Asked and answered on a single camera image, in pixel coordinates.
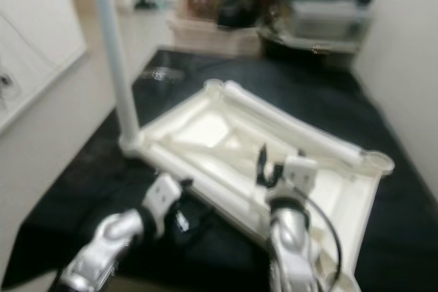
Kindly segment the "white children table top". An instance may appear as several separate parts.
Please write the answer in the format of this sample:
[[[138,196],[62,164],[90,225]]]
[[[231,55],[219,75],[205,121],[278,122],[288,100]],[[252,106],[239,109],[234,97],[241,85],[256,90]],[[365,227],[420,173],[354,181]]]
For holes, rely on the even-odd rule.
[[[376,190],[382,179],[394,170],[394,161],[384,152],[362,148],[364,161],[361,165],[344,163],[303,136],[225,97],[221,89],[224,82],[210,79],[203,89],[141,126],[140,145],[134,157],[149,163],[140,151],[141,145],[159,142],[254,150],[256,160],[259,149],[266,144],[266,174],[271,174],[272,164],[281,163],[288,155],[316,160],[315,188],[310,192],[305,208],[309,214],[309,236],[315,252],[317,276],[325,286],[325,292],[362,292],[355,277],[356,263]],[[271,204],[266,199],[269,189],[263,187],[267,205],[264,211],[247,207],[245,202],[213,200],[195,186],[205,182],[205,179],[194,180],[191,196],[213,207],[241,235],[261,246],[269,255],[267,236]]]

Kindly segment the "black table cloth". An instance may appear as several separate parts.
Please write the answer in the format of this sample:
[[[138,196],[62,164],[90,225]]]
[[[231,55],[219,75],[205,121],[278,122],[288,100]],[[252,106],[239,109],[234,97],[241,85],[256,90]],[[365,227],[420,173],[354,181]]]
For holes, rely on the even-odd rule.
[[[184,70],[185,79],[152,79],[160,66]],[[438,292],[438,201],[350,71],[160,49],[133,84],[138,117],[156,119],[208,79],[241,83],[319,129],[392,158],[396,166],[376,191],[355,277],[363,292]],[[3,290],[55,274],[90,240],[101,218],[140,201],[156,173],[123,157],[119,133],[110,114],[30,211],[16,236]],[[211,220],[200,233],[132,249],[118,280],[194,292],[268,292],[266,252],[218,215]]]

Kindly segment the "cloth covered low bench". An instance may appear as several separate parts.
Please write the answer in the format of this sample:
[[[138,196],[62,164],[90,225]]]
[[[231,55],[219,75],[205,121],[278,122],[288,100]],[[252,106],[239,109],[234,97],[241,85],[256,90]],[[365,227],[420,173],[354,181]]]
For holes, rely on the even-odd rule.
[[[212,55],[261,55],[262,42],[254,27],[220,29],[212,21],[167,20],[173,49]]]

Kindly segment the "black bag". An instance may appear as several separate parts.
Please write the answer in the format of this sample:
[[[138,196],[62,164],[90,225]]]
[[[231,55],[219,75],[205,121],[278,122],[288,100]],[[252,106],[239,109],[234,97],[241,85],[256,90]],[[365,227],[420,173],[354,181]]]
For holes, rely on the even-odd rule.
[[[216,17],[220,29],[247,29],[259,24],[259,0],[222,0]]]

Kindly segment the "clear plastic storage box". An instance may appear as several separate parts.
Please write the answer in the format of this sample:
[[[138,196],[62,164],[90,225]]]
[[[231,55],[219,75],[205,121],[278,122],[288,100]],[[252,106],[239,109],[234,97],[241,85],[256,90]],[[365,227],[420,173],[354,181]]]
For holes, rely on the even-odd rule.
[[[368,8],[355,0],[294,0],[285,18],[292,36],[323,40],[357,38],[369,24]]]

